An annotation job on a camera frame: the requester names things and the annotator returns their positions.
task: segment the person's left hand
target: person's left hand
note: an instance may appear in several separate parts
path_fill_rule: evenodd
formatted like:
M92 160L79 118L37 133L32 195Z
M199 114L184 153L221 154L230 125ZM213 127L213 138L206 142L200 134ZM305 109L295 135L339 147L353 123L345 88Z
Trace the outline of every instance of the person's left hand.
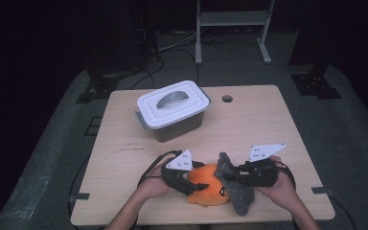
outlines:
M145 198L153 198L165 193L176 192L175 189L169 187L161 178L161 166L163 164L154 167L148 177L137 188L137 192L140 192Z

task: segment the gray carpet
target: gray carpet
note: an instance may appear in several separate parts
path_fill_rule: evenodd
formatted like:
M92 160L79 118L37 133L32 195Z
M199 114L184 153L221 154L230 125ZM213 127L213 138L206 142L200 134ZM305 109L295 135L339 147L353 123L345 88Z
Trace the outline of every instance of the gray carpet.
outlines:
M324 186L336 193L335 198L352 215L357 229L368 230L368 111L349 80L332 67L327 70L325 78L342 99L318 100L314 96L300 96L290 75L306 73L311 67L288 66L296 36L268 34L266 46L273 60L270 65L263 62L256 44L257 34L233 35L229 42L203 46L198 84L277 85ZM182 38L160 34L159 47ZM194 45L180 49L194 55ZM187 53L168 51L160 57L164 65L153 74L156 88L196 80L196 66ZM161 62L152 58L149 71L160 65ZM130 89L146 74L143 71L121 80L117 90ZM83 163L95 142L95 136L85 135L85 131L93 117L103 116L107 103L107 100L76 103L88 82L84 71L69 86L0 215L0 229L74 229L69 219L68 194L70 189L73 195L78 192L84 173ZM152 88L152 82L144 79L135 88ZM73 181L81 166L81 173ZM353 229L346 214L337 205L334 208L335 218L321 221L321 227ZM267 230L293 229L291 222L266 223L264 227Z

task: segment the wooden table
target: wooden table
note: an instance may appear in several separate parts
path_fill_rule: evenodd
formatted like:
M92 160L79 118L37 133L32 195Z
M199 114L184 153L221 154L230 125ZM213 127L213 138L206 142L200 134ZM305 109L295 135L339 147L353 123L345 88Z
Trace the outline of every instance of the wooden table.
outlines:
M97 140L92 150L81 194L71 221L75 225L106 225L118 213L148 166L169 150L190 149L193 159L216 163L225 151L234 165L244 164L252 145L287 143L278 152L292 170L297 193L315 219L332 219L334 208L325 194L311 188L322 183L274 85L203 87L211 98L200 128L166 143L158 143L143 130L134 112L137 99L150 90L115 91L109 98ZM233 102L225 103L229 95ZM235 223L291 220L290 214L256 192L246 217L236 214L232 204L202 207L187 203L181 193L148 200L140 211L138 224Z

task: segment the white shelf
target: white shelf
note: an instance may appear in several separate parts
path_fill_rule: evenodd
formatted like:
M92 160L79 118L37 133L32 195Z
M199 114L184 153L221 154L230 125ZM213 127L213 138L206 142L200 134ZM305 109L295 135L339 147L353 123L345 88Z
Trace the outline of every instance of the white shelf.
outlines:
M200 26L264 25L267 11L202 12Z

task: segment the dark background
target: dark background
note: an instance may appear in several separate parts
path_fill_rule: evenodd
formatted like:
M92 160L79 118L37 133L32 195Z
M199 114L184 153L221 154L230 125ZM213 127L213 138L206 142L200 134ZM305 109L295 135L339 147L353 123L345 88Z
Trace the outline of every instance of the dark background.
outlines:
M147 46L137 46L134 28L149 28L148 1L130 2L135 4L0 0L0 211L88 58L100 57L118 71L135 68L146 57ZM154 2L157 31L195 29L195 0ZM265 6L263 1L217 3L223 11ZM204 9L214 5L202 1ZM295 30L300 34L290 64L329 62L368 107L368 1L277 1L270 31Z

